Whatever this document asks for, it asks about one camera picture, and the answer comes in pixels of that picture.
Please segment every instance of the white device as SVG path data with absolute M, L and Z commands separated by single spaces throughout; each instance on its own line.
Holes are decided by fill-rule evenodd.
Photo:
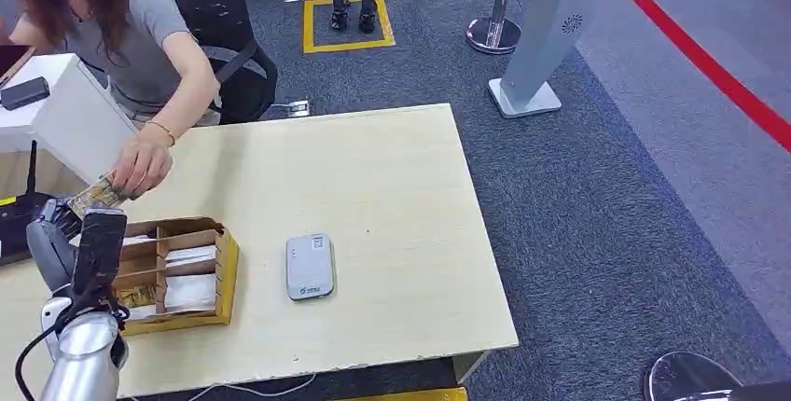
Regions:
M 593 0 L 529 0 L 521 38 L 502 79 L 489 91 L 506 118 L 561 108 L 547 79 L 588 24 Z
M 285 242 L 285 291 L 292 300 L 328 296 L 335 288 L 332 242 L 324 233 Z

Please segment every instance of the wooden table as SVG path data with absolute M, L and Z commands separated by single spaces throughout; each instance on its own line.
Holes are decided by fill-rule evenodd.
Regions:
M 121 395 L 154 394 L 454 356 L 463 380 L 518 345 L 451 109 L 446 104 L 189 131 L 131 221 L 208 215 L 241 246 L 233 319 L 130 338 Z M 289 237 L 333 241 L 336 291 L 285 293 Z M 8 368 L 47 297 L 32 263 L 0 268 Z M 43 346 L 25 366 L 40 387 Z M 3 399 L 18 396 L 0 372 Z

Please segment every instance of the yellow box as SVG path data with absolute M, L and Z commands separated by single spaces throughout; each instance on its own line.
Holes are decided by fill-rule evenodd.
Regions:
M 348 42 L 345 44 L 314 45 L 313 44 L 313 7 L 318 5 L 332 5 L 332 0 L 305 0 L 305 20 L 303 23 L 302 47 L 305 53 L 326 53 L 329 51 L 349 51 L 352 49 L 390 47 L 396 44 L 393 36 L 393 27 L 390 26 L 390 16 L 387 14 L 387 5 L 384 0 L 374 0 L 379 23 L 382 26 L 384 39 L 365 40 L 362 42 Z
M 134 336 L 193 326 L 229 324 L 233 311 L 239 244 L 228 229 L 208 217 L 178 218 L 129 224 L 125 236 L 146 235 L 154 231 L 155 241 L 123 246 L 113 289 L 117 296 L 120 295 L 119 291 L 133 291 L 140 287 L 146 288 L 148 294 L 154 291 L 156 314 L 127 321 L 122 334 Z M 169 268 L 166 266 L 165 258 L 171 250 L 212 244 L 217 248 L 215 259 Z M 213 310 L 173 313 L 165 310 L 166 277 L 212 273 L 216 277 Z
M 342 401 L 467 401 L 467 390 L 464 387 L 459 387 L 457 389 L 425 390 L 405 394 L 383 394 Z

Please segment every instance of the robotic arm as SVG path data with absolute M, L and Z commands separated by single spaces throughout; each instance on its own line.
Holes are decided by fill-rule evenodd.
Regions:
M 118 274 L 126 215 L 118 209 L 89 209 L 81 221 L 66 202 L 48 200 L 27 227 L 30 252 L 52 298 L 41 311 L 42 334 L 17 360 L 17 383 L 25 399 L 33 400 L 22 363 L 44 340 L 55 365 L 41 400 L 115 400 L 128 354 L 118 332 L 129 311 L 118 305 L 111 284 Z M 69 240 L 78 233 L 75 247 Z

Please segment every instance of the woman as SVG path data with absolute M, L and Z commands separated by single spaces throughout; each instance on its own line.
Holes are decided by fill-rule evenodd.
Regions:
M 63 48 L 107 72 L 111 92 L 140 128 L 123 146 L 113 185 L 137 198 L 173 164 L 170 147 L 207 111 L 219 84 L 174 0 L 23 0 L 7 41 L 38 52 Z

